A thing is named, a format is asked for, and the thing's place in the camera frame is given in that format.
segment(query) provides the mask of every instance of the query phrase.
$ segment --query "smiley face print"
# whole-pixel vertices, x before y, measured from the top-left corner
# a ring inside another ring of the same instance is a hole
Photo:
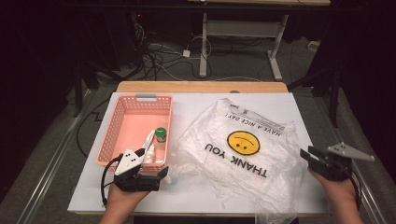
[[[260,142],[252,133],[237,131],[227,137],[228,146],[239,154],[253,155],[260,150]]]

